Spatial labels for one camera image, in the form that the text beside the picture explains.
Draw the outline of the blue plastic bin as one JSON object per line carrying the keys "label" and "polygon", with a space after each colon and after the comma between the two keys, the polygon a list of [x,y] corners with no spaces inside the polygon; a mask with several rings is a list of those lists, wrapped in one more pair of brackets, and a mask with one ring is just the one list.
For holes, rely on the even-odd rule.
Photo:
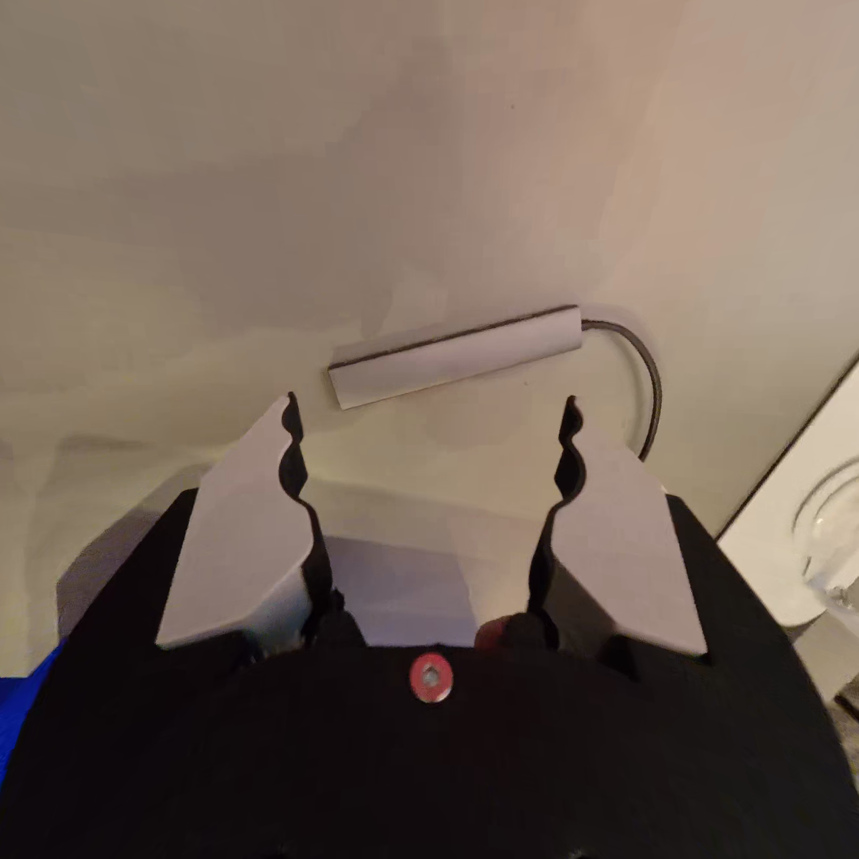
{"label": "blue plastic bin", "polygon": [[58,645],[27,676],[1,678],[1,785],[4,785],[9,763],[38,693],[62,653],[68,639]]}

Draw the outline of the slim dark usb hub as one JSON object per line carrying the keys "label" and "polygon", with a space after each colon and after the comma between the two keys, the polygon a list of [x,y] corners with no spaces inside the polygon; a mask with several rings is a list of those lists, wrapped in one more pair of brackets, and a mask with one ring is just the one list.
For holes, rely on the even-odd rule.
{"label": "slim dark usb hub", "polygon": [[650,417],[639,459],[655,445],[663,408],[663,383],[645,341],[628,326],[589,318],[576,305],[553,307],[435,338],[335,361],[328,379],[342,411],[391,400],[483,374],[509,370],[580,349],[586,333],[623,339],[650,378]]}

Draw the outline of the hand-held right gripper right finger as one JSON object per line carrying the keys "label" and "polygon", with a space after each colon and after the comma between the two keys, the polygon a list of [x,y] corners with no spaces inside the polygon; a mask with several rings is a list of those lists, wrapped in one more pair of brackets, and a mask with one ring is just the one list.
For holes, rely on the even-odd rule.
{"label": "hand-held right gripper right finger", "polygon": [[689,657],[707,645],[668,495],[627,447],[564,404],[554,483],[532,556],[527,612],[550,650],[596,657],[615,637]]}

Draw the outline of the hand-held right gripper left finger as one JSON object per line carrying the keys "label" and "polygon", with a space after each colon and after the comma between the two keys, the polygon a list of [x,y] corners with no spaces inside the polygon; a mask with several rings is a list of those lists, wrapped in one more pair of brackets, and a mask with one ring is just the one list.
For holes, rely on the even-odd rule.
{"label": "hand-held right gripper left finger", "polygon": [[156,643],[239,632],[258,648],[309,643],[332,603],[294,392],[274,402],[202,478]]}

